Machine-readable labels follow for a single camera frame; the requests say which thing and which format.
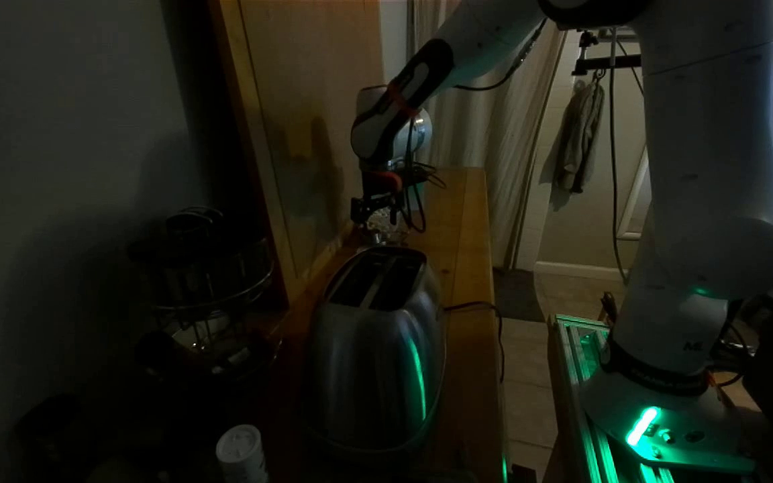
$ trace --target table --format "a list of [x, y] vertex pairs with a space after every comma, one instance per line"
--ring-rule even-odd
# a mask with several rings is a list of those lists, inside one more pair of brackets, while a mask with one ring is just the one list
[[[441, 280], [442, 305], [486, 301], [493, 302], [489, 186], [480, 168], [441, 168], [448, 188], [427, 191], [427, 233], [406, 233], [406, 245], [429, 257]], [[301, 433], [299, 390], [303, 375], [303, 341], [312, 311], [331, 276], [356, 253], [346, 241], [336, 260], [307, 286], [280, 325], [281, 355], [266, 386], [258, 427], [272, 481], [340, 483], [389, 481], [319, 455]], [[448, 368], [441, 414], [433, 425], [421, 462], [411, 477], [465, 472], [480, 483], [503, 481], [508, 470], [503, 396], [500, 396], [500, 344], [492, 311], [453, 311], [445, 317]]]

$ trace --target toaster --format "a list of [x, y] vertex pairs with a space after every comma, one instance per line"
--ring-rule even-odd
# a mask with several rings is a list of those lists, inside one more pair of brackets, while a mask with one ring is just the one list
[[313, 313], [307, 434], [343, 462], [402, 462], [433, 427], [442, 371], [442, 311], [427, 257], [370, 246], [332, 276]]

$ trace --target metal stand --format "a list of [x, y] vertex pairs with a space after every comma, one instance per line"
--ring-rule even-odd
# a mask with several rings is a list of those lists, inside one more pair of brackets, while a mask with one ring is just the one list
[[755, 476], [736, 414], [715, 386], [701, 396], [650, 392], [605, 374], [607, 325], [558, 317], [566, 399], [590, 481], [743, 481]]
[[641, 66], [641, 64], [645, 64], [641, 56], [584, 58], [584, 50], [588, 50], [590, 46], [599, 46], [599, 37], [590, 34], [590, 31], [583, 31], [583, 34], [579, 34], [579, 58], [574, 62], [572, 76], [588, 76], [588, 72], [599, 72], [599, 69], [634, 69], [634, 66]]

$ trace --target white cup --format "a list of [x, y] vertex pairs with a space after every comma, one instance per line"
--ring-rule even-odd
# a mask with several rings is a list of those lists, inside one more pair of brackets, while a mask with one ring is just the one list
[[231, 427], [218, 441], [218, 462], [223, 463], [225, 483], [268, 483], [260, 433], [252, 425]]

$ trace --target cable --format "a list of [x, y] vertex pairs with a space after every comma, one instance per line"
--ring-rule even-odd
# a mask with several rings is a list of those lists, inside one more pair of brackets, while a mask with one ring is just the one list
[[399, 214], [406, 219], [406, 225], [417, 233], [423, 233], [429, 229], [429, 219], [423, 214], [423, 203], [421, 203], [421, 192], [418, 192], [418, 182], [427, 182], [427, 175], [413, 171], [413, 167], [418, 167], [413, 160], [413, 117], [409, 121], [409, 144], [406, 144], [406, 167], [398, 171], [402, 178], [402, 198], [399, 198]]
[[421, 163], [421, 160], [411, 160], [409, 167], [411, 167], [411, 175], [417, 175], [417, 180], [423, 180], [437, 188], [448, 188], [445, 180], [437, 175], [437, 167]]
[[614, 101], [614, 78], [617, 78], [617, 30], [611, 30], [610, 41], [610, 76], [607, 76], [607, 116], [610, 116], [610, 175], [611, 175], [611, 218], [610, 218], [610, 241], [611, 256], [617, 260], [617, 270], [622, 284], [629, 284], [629, 273], [622, 268], [622, 253], [619, 253], [619, 167], [617, 167], [617, 101]]
[[497, 344], [500, 344], [500, 375], [497, 375], [497, 380], [503, 384], [505, 380], [503, 311], [497, 309], [497, 302], [489, 302], [489, 301], [469, 301], [469, 302], [442, 305], [445, 313], [469, 311], [469, 309], [489, 309], [489, 311], [497, 313]]
[[645, 81], [637, 76], [634, 66], [631, 66], [631, 76], [634, 76], [634, 84], [637, 84], [638, 93], [646, 97]]
[[520, 53], [516, 56], [512, 66], [497, 84], [492, 84], [492, 85], [453, 85], [453, 89], [460, 89], [460, 90], [493, 90], [503, 84], [508, 84], [516, 76], [516, 69], [524, 64], [529, 48], [540, 41], [544, 25], [547, 25], [547, 18], [543, 18], [543, 25], [527, 37], [527, 44], [524, 44]]
[[[732, 313], [732, 311], [727, 313], [727, 331], [724, 331], [724, 335], [727, 335], [727, 332], [737, 341], [737, 347], [741, 347], [743, 355], [751, 355], [751, 347], [747, 344], [747, 337], [743, 337], [741, 331], [736, 328], [736, 313]], [[737, 368], [736, 368], [736, 366], [729, 366], [729, 368], [736, 371], [736, 375], [727, 379], [727, 380], [720, 380], [720, 384], [715, 384], [715, 386], [732, 386], [732, 384], [737, 384], [737, 380], [743, 379], [747, 363], [737, 363]]]

